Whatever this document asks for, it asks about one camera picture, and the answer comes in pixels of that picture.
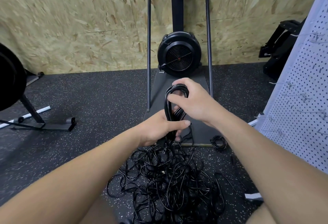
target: person's right hand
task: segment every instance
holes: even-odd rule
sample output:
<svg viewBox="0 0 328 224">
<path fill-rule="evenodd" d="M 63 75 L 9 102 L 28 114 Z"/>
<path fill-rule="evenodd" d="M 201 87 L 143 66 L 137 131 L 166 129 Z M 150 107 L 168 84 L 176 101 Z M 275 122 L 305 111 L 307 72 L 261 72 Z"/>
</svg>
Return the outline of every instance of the person's right hand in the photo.
<svg viewBox="0 0 328 224">
<path fill-rule="evenodd" d="M 177 94 L 170 94 L 167 99 L 180 106 L 191 118 L 201 120 L 209 126 L 215 114 L 218 114 L 216 109 L 221 106 L 217 103 L 207 91 L 199 84 L 190 78 L 181 78 L 172 83 L 172 85 L 182 83 L 189 90 L 188 98 Z"/>
</svg>

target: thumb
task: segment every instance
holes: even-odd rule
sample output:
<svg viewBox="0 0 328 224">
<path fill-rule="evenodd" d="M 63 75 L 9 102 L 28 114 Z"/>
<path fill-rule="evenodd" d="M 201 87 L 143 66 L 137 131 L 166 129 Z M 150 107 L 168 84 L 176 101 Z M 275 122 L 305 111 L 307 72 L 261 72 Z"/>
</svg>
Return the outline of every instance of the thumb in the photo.
<svg viewBox="0 0 328 224">
<path fill-rule="evenodd" d="M 169 121 L 168 123 L 169 123 L 168 131 L 183 130 L 190 126 L 190 121 L 188 120 Z"/>
<path fill-rule="evenodd" d="M 170 102 L 172 102 L 172 103 L 178 105 L 178 106 L 181 107 L 181 108 L 184 108 L 184 106 L 186 106 L 186 103 L 187 103 L 187 98 L 186 98 L 186 97 L 184 97 L 184 96 L 179 96 L 179 95 L 177 95 L 177 94 L 169 94 L 169 95 L 167 96 L 167 99 L 168 99 Z"/>
</svg>

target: black machine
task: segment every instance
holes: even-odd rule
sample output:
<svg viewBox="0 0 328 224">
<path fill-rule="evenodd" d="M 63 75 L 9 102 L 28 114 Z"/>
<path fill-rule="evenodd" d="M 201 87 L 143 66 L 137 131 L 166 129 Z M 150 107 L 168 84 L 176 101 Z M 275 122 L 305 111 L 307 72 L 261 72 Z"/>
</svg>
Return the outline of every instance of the black machine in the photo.
<svg viewBox="0 0 328 224">
<path fill-rule="evenodd" d="M 193 33 L 183 28 L 183 0 L 172 0 L 173 32 L 164 35 L 158 48 L 158 71 L 151 92 L 151 0 L 148 0 L 147 39 L 147 119 L 163 109 L 163 99 L 167 88 L 178 78 L 190 77 L 198 82 L 213 97 L 210 0 L 206 0 L 207 53 L 209 66 L 209 86 L 200 70 L 201 48 Z M 210 140 L 218 133 L 200 121 L 191 120 L 195 144 L 211 146 Z"/>
<path fill-rule="evenodd" d="M 71 131 L 76 125 L 75 118 L 69 118 L 66 124 L 46 124 L 24 94 L 27 85 L 27 74 L 17 56 L 6 46 L 0 43 L 0 81 L 1 98 L 0 111 L 12 106 L 18 100 L 24 105 L 36 123 L 23 123 L 24 118 L 19 117 L 14 122 L 0 120 L 15 126 L 17 129 L 57 130 Z"/>
<path fill-rule="evenodd" d="M 279 26 L 260 49 L 258 57 L 271 57 L 263 66 L 263 72 L 274 80 L 278 80 L 286 64 L 290 52 L 301 32 L 306 18 L 302 22 L 285 20 Z"/>
</svg>

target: person's left hand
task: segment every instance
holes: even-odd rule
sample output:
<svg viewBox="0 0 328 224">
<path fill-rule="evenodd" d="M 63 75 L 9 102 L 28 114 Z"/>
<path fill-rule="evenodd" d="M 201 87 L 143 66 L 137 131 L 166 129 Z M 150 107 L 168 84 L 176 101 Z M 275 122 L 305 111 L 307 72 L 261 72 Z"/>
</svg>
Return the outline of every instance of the person's left hand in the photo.
<svg viewBox="0 0 328 224">
<path fill-rule="evenodd" d="M 178 130 L 175 140 L 179 141 L 182 130 L 189 126 L 190 121 L 188 120 L 167 121 L 164 110 L 161 110 L 136 126 L 141 136 L 139 146 L 153 145 L 168 132 L 175 130 Z"/>
</svg>

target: forearm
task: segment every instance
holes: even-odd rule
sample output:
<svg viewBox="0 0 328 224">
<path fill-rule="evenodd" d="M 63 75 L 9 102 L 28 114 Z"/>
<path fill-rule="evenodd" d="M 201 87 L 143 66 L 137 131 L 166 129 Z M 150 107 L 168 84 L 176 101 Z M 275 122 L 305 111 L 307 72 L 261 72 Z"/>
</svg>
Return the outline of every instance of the forearm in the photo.
<svg viewBox="0 0 328 224">
<path fill-rule="evenodd" d="M 79 222 L 138 139 L 134 127 L 50 172 L 4 204 L 0 222 Z"/>
<path fill-rule="evenodd" d="M 210 123 L 228 140 L 279 223 L 324 222 L 328 176 L 246 122 L 216 107 Z"/>
</svg>

